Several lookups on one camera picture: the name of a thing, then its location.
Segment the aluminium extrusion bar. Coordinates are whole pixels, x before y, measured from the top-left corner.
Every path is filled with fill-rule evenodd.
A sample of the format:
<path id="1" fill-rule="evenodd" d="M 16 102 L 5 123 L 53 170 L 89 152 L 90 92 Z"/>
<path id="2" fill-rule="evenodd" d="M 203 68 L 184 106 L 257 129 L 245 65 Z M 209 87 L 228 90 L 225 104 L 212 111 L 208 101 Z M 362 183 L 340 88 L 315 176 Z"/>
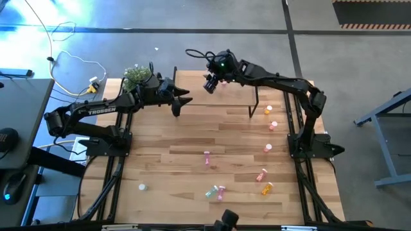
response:
<path id="1" fill-rule="evenodd" d="M 282 226 L 281 231 L 318 231 L 317 227 L 310 226 Z"/>
<path id="2" fill-rule="evenodd" d="M 115 225 L 103 225 L 101 231 L 132 231 L 138 230 L 137 225 L 130 224 L 115 224 Z"/>

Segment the black round device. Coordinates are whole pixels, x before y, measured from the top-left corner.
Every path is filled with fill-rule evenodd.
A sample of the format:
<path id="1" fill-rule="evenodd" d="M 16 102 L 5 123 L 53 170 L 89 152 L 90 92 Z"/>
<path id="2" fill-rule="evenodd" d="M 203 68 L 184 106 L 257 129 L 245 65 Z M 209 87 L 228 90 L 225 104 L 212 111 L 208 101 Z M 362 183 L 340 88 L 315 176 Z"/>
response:
<path id="1" fill-rule="evenodd" d="M 0 152 L 12 151 L 19 141 L 19 134 L 13 128 L 0 129 Z"/>

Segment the dark flat device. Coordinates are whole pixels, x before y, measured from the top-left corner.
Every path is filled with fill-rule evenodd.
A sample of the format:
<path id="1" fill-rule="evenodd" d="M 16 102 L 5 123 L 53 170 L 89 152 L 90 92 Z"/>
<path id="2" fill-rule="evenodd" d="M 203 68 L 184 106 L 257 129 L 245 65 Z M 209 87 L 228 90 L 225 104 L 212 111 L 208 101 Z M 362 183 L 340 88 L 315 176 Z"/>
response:
<path id="1" fill-rule="evenodd" d="M 0 75 L 12 76 L 16 78 L 31 78 L 33 76 L 33 71 L 31 69 L 0 68 Z"/>

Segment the blue grey metal table frame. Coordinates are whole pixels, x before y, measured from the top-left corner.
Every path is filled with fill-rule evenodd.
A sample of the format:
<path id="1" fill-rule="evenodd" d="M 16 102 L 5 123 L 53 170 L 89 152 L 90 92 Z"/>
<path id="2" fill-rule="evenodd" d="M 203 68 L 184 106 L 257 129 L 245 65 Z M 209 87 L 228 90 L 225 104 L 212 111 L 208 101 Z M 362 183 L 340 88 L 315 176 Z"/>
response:
<path id="1" fill-rule="evenodd" d="M 396 93 L 390 100 L 355 119 L 356 126 L 372 123 L 385 159 L 389 176 L 374 182 L 376 187 L 411 182 L 411 173 L 399 174 L 392 155 L 411 157 L 411 113 L 393 113 L 393 110 L 411 101 L 411 87 Z"/>

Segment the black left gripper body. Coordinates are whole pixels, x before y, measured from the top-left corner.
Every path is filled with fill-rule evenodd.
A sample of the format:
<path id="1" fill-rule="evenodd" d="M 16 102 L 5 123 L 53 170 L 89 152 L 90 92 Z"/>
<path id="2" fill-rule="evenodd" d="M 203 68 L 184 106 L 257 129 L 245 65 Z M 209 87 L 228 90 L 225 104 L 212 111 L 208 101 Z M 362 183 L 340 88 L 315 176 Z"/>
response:
<path id="1" fill-rule="evenodd" d="M 170 105 L 174 100 L 174 88 L 170 78 L 151 77 L 137 86 L 137 94 L 143 105 Z"/>

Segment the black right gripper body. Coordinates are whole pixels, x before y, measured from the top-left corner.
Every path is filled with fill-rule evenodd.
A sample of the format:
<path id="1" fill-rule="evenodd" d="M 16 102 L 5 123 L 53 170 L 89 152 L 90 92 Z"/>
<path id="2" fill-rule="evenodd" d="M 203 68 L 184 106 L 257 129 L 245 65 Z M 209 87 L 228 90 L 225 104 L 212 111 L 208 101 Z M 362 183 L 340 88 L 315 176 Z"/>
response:
<path id="1" fill-rule="evenodd" d="M 230 75 L 237 69 L 237 59 L 231 51 L 221 51 L 217 54 L 208 51 L 207 69 L 222 80 L 225 75 Z"/>

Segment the green potted plant black pot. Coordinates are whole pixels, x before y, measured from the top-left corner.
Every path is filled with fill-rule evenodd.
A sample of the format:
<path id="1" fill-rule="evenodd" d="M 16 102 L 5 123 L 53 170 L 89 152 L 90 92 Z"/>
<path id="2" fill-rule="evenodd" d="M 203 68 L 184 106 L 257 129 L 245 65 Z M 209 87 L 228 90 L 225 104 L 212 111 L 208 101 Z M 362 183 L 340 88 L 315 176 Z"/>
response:
<path id="1" fill-rule="evenodd" d="M 134 67 L 125 69 L 123 74 L 123 89 L 130 92 L 139 84 L 145 84 L 153 76 L 153 63 L 150 62 L 148 67 L 135 64 Z"/>

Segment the white yellow power strip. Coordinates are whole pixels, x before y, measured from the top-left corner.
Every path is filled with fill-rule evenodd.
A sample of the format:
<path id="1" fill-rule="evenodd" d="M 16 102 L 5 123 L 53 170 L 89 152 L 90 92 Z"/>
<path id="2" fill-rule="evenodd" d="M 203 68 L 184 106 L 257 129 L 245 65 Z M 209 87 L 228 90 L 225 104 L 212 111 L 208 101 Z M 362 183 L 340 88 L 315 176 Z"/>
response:
<path id="1" fill-rule="evenodd" d="M 89 81 L 90 81 L 90 85 L 88 86 L 87 93 L 89 94 L 97 93 L 100 87 L 99 79 L 95 76 L 95 77 L 92 77 Z"/>

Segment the grey desk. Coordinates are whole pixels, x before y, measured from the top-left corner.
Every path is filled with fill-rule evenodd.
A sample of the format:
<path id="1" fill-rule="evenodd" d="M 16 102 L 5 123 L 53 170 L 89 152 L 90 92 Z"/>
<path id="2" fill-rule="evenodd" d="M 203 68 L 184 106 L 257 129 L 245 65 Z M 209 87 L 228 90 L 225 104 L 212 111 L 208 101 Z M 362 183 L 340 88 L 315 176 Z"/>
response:
<path id="1" fill-rule="evenodd" d="M 0 152 L 0 228 L 21 225 L 39 167 L 77 177 L 83 174 L 83 165 L 33 145 L 53 86 L 52 79 L 0 80 L 0 129 L 13 128 L 19 134 L 12 151 Z M 6 177 L 19 171 L 26 174 L 25 195 L 7 205 L 3 201 Z"/>

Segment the black computer mouse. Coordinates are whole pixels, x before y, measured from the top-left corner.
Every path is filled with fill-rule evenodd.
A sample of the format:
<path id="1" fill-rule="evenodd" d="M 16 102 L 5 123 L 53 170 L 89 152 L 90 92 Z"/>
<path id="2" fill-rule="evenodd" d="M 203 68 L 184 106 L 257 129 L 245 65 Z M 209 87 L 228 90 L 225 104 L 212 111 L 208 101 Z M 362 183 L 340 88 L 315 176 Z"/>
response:
<path id="1" fill-rule="evenodd" d="M 13 174 L 6 182 L 3 189 L 3 201 L 7 205 L 16 204 L 21 196 L 24 188 L 26 174 L 23 172 Z"/>

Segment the black mat hazard stripe edge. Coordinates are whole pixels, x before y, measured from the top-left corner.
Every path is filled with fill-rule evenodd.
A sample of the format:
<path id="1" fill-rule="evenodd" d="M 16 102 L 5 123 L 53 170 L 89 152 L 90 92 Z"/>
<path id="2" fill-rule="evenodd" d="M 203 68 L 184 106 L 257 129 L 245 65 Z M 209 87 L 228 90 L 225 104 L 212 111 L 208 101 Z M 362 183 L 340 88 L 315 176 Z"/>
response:
<path id="1" fill-rule="evenodd" d="M 332 0 L 345 30 L 411 30 L 411 0 Z"/>

